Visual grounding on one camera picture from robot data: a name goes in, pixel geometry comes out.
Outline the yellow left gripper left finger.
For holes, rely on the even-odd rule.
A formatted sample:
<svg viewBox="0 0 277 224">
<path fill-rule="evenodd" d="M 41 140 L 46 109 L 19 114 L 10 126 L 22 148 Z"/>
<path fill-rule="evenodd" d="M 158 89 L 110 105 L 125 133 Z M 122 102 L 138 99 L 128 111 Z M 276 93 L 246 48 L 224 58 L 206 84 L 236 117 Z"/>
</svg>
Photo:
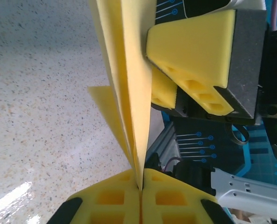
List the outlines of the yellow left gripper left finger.
<svg viewBox="0 0 277 224">
<path fill-rule="evenodd" d="M 140 196 L 131 169 L 71 195 L 49 224 L 140 224 Z"/>
</svg>

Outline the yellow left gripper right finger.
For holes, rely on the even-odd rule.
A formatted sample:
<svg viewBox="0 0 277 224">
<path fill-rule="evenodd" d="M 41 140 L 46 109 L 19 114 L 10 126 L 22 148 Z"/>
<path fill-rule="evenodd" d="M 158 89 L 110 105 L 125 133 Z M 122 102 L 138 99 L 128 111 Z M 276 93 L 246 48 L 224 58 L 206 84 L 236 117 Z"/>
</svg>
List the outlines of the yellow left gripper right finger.
<svg viewBox="0 0 277 224">
<path fill-rule="evenodd" d="M 144 170 L 144 224 L 230 224 L 217 199 L 154 169 Z"/>
</svg>

